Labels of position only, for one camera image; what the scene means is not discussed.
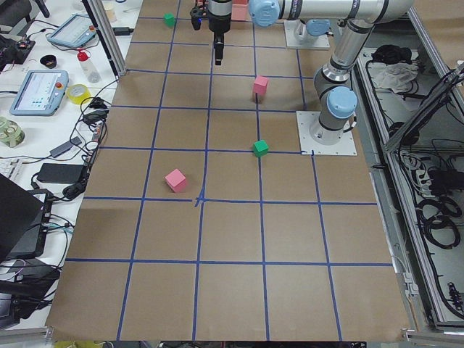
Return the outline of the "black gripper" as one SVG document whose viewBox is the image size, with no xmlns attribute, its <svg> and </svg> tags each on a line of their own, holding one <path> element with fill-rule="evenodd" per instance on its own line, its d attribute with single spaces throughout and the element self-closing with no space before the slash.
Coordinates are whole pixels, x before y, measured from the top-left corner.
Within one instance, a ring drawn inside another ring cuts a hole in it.
<svg viewBox="0 0 464 348">
<path fill-rule="evenodd" d="M 231 0 L 209 0 L 207 3 L 207 18 L 209 29 L 214 33 L 215 65 L 221 66 L 224 53 L 224 35 L 230 30 L 232 15 Z"/>
</svg>

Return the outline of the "pink cube near arm base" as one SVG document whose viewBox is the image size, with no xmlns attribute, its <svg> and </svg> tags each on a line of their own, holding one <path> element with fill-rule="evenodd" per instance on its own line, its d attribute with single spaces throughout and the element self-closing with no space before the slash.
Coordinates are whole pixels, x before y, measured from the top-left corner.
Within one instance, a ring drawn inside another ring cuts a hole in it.
<svg viewBox="0 0 464 348">
<path fill-rule="evenodd" d="M 268 89 L 269 79 L 268 77 L 258 75 L 254 79 L 252 93 L 257 94 L 258 96 L 264 96 Z"/>
</svg>

